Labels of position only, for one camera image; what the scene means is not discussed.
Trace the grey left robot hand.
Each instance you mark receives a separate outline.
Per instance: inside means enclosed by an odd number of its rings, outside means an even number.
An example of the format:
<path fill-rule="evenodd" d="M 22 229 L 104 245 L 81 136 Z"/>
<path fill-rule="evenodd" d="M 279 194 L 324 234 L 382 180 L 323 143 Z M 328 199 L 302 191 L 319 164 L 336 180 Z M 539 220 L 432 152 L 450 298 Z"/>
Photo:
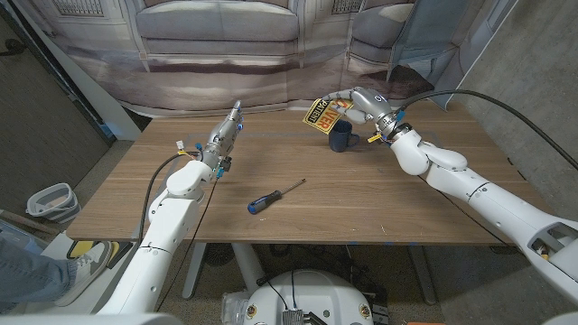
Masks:
<path fill-rule="evenodd" d="M 222 158 L 229 156 L 239 132 L 243 129 L 243 111 L 238 100 L 223 121 L 210 132 L 201 161 L 215 170 Z"/>

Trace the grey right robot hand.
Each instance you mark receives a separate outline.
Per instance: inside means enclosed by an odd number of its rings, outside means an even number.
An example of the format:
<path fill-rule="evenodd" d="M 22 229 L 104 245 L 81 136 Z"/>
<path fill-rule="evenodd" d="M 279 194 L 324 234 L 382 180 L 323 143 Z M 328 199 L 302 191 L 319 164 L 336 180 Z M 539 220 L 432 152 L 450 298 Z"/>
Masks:
<path fill-rule="evenodd" d="M 396 127 L 396 113 L 387 100 L 372 88 L 349 88 L 332 92 L 322 99 L 328 103 L 333 101 L 331 108 L 353 123 L 375 123 L 376 129 L 385 137 Z"/>

